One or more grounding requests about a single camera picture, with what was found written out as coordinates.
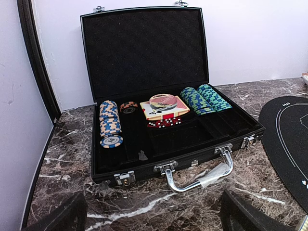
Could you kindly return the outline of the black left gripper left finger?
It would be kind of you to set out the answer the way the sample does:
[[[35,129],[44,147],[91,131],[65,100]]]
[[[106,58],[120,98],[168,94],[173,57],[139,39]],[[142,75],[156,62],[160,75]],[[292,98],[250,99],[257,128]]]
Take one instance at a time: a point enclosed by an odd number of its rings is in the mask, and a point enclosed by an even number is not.
[[[40,221],[23,228],[24,231],[83,231],[88,204],[82,193],[75,193]]]

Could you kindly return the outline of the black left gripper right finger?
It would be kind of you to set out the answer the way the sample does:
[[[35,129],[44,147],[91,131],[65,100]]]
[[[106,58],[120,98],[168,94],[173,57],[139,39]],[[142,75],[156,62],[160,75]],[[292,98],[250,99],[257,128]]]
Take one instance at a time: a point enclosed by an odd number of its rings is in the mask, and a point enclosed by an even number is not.
[[[221,196],[220,219],[224,231],[293,231],[270,218],[236,193],[225,190]]]

